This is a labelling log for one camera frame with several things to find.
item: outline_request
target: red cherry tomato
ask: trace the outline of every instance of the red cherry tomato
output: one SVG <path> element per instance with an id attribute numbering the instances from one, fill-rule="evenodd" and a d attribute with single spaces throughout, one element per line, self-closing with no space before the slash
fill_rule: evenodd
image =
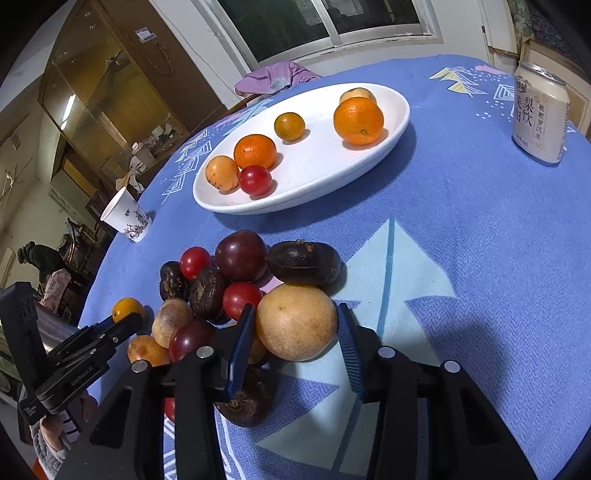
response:
<path id="1" fill-rule="evenodd" d="M 174 410 L 176 407 L 176 401 L 174 398 L 166 398 L 164 400 L 164 414 L 174 423 Z"/>
<path id="2" fill-rule="evenodd" d="M 204 248 L 191 247 L 181 256 L 180 264 L 182 274 L 195 280 L 203 267 L 211 267 L 212 257 Z"/>
<path id="3" fill-rule="evenodd" d="M 238 184 L 249 195 L 262 195 L 271 188 L 269 171 L 260 165 L 251 165 L 240 172 Z"/>
<path id="4" fill-rule="evenodd" d="M 262 299 L 262 292 L 252 283 L 238 282 L 230 285 L 223 293 L 222 306 L 226 314 L 238 320 L 244 305 L 256 307 Z"/>

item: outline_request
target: window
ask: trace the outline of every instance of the window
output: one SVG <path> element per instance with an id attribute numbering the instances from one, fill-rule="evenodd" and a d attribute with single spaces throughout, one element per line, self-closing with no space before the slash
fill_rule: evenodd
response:
<path id="1" fill-rule="evenodd" d="M 428 0 L 204 0 L 254 69 L 366 40 L 429 35 Z"/>

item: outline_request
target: glass cabinet door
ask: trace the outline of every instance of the glass cabinet door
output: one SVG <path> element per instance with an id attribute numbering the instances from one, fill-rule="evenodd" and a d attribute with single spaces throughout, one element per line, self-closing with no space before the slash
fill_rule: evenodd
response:
<path id="1" fill-rule="evenodd" d="M 45 72 L 41 104 L 82 159 L 114 186 L 129 170 L 135 143 L 146 144 L 158 162 L 187 132 L 90 2 L 70 15 Z"/>

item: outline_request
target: white oval plate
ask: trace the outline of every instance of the white oval plate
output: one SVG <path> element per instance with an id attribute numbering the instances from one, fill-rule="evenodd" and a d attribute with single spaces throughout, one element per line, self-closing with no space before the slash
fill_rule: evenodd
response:
<path id="1" fill-rule="evenodd" d="M 339 98 L 351 88 L 364 87 L 376 97 L 384 113 L 384 132 L 379 140 L 363 147 L 347 145 L 333 127 Z M 275 134 L 275 118 L 295 112 L 306 122 L 307 132 L 297 142 L 284 142 Z M 396 145 L 408 125 L 410 106 L 396 90 L 374 83 L 341 83 L 310 90 L 263 110 L 247 120 L 209 154 L 195 177 L 193 196 L 203 208 L 233 215 L 276 212 L 310 202 L 333 192 L 375 167 Z M 216 155 L 233 158 L 234 146 L 250 134 L 270 137 L 278 160 L 271 170 L 274 188 L 254 198 L 242 190 L 222 194 L 205 178 L 205 167 Z"/>

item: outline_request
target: sleeve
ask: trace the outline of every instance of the sleeve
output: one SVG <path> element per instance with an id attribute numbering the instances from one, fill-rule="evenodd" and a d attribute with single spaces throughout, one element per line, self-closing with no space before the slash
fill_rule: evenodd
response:
<path id="1" fill-rule="evenodd" d="M 56 452 L 51 448 L 43 438 L 41 429 L 39 428 L 40 421 L 31 427 L 31 437 L 33 439 L 33 448 L 35 454 L 39 458 L 39 464 L 47 475 L 48 480 L 54 480 L 57 473 L 60 471 L 61 465 L 66 460 L 68 451 L 62 448 Z"/>

